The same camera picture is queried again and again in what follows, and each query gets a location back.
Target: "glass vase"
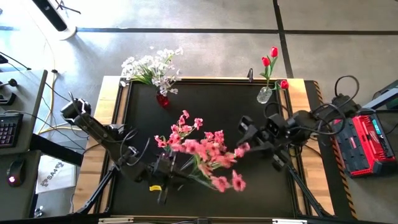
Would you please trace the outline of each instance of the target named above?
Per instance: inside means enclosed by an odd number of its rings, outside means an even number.
[[[166,108],[170,104],[169,98],[160,94],[159,90],[156,92],[156,100],[158,104],[163,108]]]
[[[268,86],[262,87],[257,95],[257,101],[261,104],[266,104],[272,96],[272,90]]]

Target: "red vase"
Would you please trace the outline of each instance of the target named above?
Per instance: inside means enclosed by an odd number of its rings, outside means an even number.
[[[160,94],[159,91],[156,92],[156,100],[158,104],[163,108],[166,108],[170,104],[169,98],[167,96]]]

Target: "keyboard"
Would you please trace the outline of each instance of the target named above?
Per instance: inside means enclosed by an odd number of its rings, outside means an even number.
[[[21,113],[0,114],[0,149],[15,147],[23,117]]]

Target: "white flower bouquet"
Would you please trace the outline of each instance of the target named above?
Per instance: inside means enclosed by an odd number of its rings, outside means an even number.
[[[173,56],[182,54],[183,50],[179,47],[175,51],[167,49],[158,50],[155,57],[146,55],[140,60],[129,57],[122,64],[123,70],[121,76],[126,78],[126,81],[140,81],[147,85],[154,85],[163,96],[167,96],[167,92],[177,94],[178,90],[172,88],[172,85],[179,80],[180,70],[178,69],[171,76],[166,76],[166,73],[170,70],[175,70],[172,64]],[[121,85],[126,86],[127,83],[121,81]]]

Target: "red tulip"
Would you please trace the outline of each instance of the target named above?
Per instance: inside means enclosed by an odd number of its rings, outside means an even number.
[[[278,48],[277,47],[271,47],[271,57],[277,57],[278,56]]]
[[[284,90],[287,90],[289,88],[289,83],[287,82],[287,80],[282,80],[280,82],[280,87]]]
[[[266,67],[266,66],[269,66],[271,64],[271,61],[268,58],[263,57],[262,58],[262,64]]]

